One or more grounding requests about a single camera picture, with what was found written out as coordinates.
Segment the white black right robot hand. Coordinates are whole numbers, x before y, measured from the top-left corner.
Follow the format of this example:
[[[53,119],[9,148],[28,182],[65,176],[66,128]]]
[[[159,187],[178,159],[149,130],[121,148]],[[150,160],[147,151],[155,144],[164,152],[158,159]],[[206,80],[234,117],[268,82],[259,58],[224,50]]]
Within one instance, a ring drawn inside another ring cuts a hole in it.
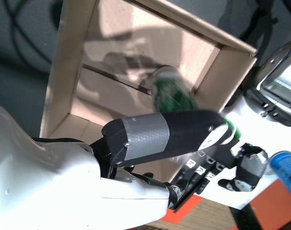
[[[188,182],[157,181],[130,166],[219,147],[203,165],[236,168],[220,184],[250,192],[268,164],[260,147],[240,144],[218,113],[193,110],[116,119],[92,144],[31,138],[0,106],[0,230],[125,230],[163,218]]]

